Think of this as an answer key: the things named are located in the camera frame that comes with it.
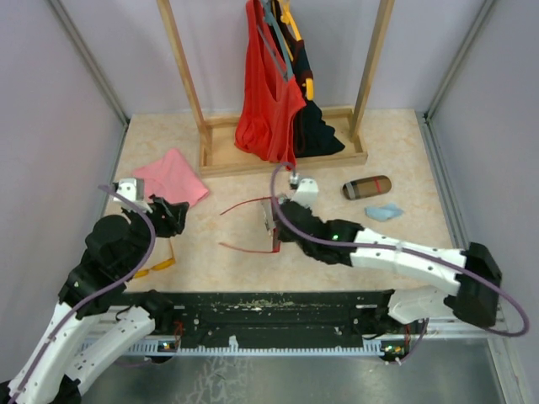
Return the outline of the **pink folded t-shirt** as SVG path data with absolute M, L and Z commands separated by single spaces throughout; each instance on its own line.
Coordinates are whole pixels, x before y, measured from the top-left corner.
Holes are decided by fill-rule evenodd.
M 132 176 L 144 182 L 144 195 L 148 199 L 155 195 L 170 204 L 188 202 L 193 207 L 209 194 L 209 189 L 177 148 L 168 150 L 155 162 L 136 168 Z

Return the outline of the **grey clothes hanger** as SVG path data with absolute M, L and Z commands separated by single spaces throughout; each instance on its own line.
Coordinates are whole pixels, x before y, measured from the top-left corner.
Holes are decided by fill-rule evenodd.
M 294 72 L 293 72 L 293 68 L 291 64 L 291 56 L 289 54 L 289 49 L 288 49 L 288 45 L 286 44 L 285 36 L 281 32 L 280 26 L 277 23 L 274 13 L 271 9 L 271 1 L 261 1 L 260 4 L 262 5 L 262 8 L 264 10 L 264 22 L 275 33 L 275 43 L 276 43 L 275 46 L 282 53 L 281 59 L 284 62 L 285 67 L 281 68 L 278 61 L 276 61 L 275 63 L 280 69 L 281 75 L 284 78 L 284 80 L 286 82 L 289 82 L 293 78 Z M 277 51 L 275 51 L 274 54 L 275 54 L 274 59 L 276 60 Z

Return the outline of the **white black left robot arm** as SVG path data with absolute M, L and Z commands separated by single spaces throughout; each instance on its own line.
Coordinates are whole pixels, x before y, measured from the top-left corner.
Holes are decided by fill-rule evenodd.
M 146 263 L 157 238 L 184 230 L 189 204 L 152 196 L 146 209 L 129 202 L 119 215 L 99 219 L 86 249 L 58 294 L 34 352 L 1 384 L 3 403 L 79 403 L 92 384 L 134 343 L 175 323 L 173 303 L 156 290 L 143 293 L 124 317 L 85 350 L 81 344 Z

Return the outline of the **red tank top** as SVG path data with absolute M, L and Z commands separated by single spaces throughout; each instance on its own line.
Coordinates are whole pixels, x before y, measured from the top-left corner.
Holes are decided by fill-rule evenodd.
M 243 110 L 235 131 L 235 146 L 268 162 L 296 163 L 294 119 L 305 106 L 295 77 L 286 82 L 284 68 L 260 1 L 245 5 L 248 47 Z

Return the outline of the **brown plaid glasses case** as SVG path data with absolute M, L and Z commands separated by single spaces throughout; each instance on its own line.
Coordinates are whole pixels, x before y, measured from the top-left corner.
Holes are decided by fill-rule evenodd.
M 349 181 L 343 185 L 342 193 L 348 200 L 358 200 L 387 194 L 391 189 L 390 178 L 378 175 Z

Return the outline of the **dark navy garment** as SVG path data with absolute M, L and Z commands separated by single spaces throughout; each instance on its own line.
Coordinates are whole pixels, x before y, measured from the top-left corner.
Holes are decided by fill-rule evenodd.
M 307 101 L 303 94 L 302 97 L 305 106 L 294 119 L 296 158 L 329 156 L 343 151 L 344 144 L 336 137 L 335 129 L 323 120 L 322 110 L 314 101 Z

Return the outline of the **yellow sunglasses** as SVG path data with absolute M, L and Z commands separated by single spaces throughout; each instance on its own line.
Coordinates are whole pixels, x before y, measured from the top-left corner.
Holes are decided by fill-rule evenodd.
M 176 264 L 176 257 L 172 240 L 169 238 L 158 238 L 150 258 L 143 268 L 134 275 L 134 279 L 148 276 L 151 272 L 164 270 L 174 264 Z

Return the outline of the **red sunglasses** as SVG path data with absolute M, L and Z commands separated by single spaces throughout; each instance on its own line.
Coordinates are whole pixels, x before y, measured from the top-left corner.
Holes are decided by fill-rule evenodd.
M 235 210 L 237 207 L 242 206 L 242 205 L 248 205 L 248 204 L 252 204 L 252 203 L 260 203 L 262 201 L 262 199 L 266 198 L 266 197 L 269 197 L 269 196 L 258 197 L 258 198 L 253 198 L 253 199 L 246 199 L 244 201 L 238 202 L 235 205 L 232 205 L 229 208 L 223 210 L 220 213 L 220 215 L 225 215 L 228 212 L 230 212 L 232 210 Z M 252 248 L 235 246 L 235 245 L 232 245 L 232 244 L 227 243 L 227 242 L 218 242 L 218 245 L 221 246 L 221 247 L 231 249 L 233 251 L 241 252 L 241 253 L 251 253 L 251 254 L 276 254 L 276 253 L 279 253 L 280 252 L 281 241 L 279 240 L 279 243 L 277 245 L 274 245 L 270 235 L 269 235 L 269 237 L 270 237 L 271 245 L 270 245 L 269 249 L 265 249 L 265 250 L 263 250 L 261 248 L 252 249 Z

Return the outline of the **yellow clothes hanger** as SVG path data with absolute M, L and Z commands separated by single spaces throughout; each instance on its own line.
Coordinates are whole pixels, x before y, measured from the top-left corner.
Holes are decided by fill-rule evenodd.
M 286 53 L 290 58 L 296 82 L 307 101 L 314 99 L 314 80 L 307 57 L 305 42 L 292 17 L 289 1 L 273 1 L 272 12 L 286 43 Z

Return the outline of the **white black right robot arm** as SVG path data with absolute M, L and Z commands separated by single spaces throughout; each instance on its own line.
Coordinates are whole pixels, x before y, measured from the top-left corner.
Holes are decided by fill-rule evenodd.
M 323 221 L 288 198 L 274 213 L 278 238 L 327 265 L 391 271 L 423 282 L 415 290 L 394 290 L 376 312 L 382 331 L 393 333 L 419 319 L 453 315 L 479 328 L 496 323 L 502 274 L 486 246 L 426 247 L 383 236 L 359 223 Z

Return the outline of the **map print glasses case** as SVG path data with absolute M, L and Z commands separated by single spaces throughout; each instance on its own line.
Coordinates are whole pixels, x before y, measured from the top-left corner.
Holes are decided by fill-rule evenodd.
M 275 224 L 271 198 L 270 197 L 263 198 L 260 204 L 262 206 L 262 211 L 263 211 L 263 216 L 264 216 L 264 226 L 266 228 L 266 231 L 271 236 L 273 244 L 277 245 L 279 243 L 278 229 Z

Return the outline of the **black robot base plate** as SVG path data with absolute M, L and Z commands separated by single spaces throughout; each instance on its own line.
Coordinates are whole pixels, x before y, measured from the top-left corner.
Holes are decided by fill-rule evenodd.
M 360 348 L 384 335 L 415 336 L 423 321 L 403 325 L 388 315 L 390 291 L 170 292 L 173 314 L 159 336 L 181 348 Z

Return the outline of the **wooden clothes rack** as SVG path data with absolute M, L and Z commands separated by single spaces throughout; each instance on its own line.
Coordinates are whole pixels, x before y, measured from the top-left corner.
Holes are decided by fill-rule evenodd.
M 311 95 L 309 79 L 304 75 L 296 76 L 293 71 L 293 66 L 305 53 L 302 42 L 298 40 L 294 52 L 289 52 L 287 37 L 272 13 L 272 3 L 247 2 L 243 111 L 239 115 L 210 118 L 201 111 L 172 7 L 168 1 L 157 5 L 199 131 L 202 176 L 262 173 L 278 162 L 299 162 L 309 167 L 366 162 L 360 123 L 392 15 L 392 1 L 379 3 L 355 107 L 325 108 L 314 116 L 305 114 L 307 98 Z M 314 125 L 323 120 L 336 126 L 331 140 L 339 143 L 339 150 L 330 155 L 301 157 L 296 150 L 297 128 L 301 123 Z

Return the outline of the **small light blue cloth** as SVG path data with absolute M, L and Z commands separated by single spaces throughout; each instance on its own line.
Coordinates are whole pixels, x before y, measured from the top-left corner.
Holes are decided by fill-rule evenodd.
M 395 204 L 386 204 L 383 206 L 365 207 L 366 216 L 374 221 L 385 222 L 397 218 L 403 214 L 403 210 Z

